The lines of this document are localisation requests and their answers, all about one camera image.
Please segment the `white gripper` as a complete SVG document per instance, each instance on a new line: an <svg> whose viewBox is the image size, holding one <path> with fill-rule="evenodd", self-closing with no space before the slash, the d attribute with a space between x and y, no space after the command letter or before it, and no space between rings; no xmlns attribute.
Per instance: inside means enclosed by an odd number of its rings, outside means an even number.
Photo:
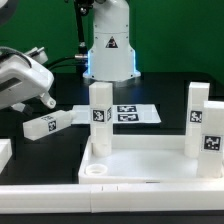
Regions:
<svg viewBox="0 0 224 224"><path fill-rule="evenodd" d="M13 55L0 64L0 109L11 106L13 110L31 116L33 108L21 102L38 97L53 109L56 101L49 94L53 74L32 58L27 57L27 60L30 64Z"/></svg>

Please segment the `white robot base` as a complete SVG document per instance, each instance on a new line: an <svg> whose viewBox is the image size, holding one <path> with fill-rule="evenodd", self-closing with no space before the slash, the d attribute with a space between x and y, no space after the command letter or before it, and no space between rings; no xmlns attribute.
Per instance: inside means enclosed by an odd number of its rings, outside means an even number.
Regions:
<svg viewBox="0 0 224 224"><path fill-rule="evenodd" d="M137 79L136 53L129 40L129 5L126 0L95 0L93 45L88 51L87 80L122 85Z"/></svg>

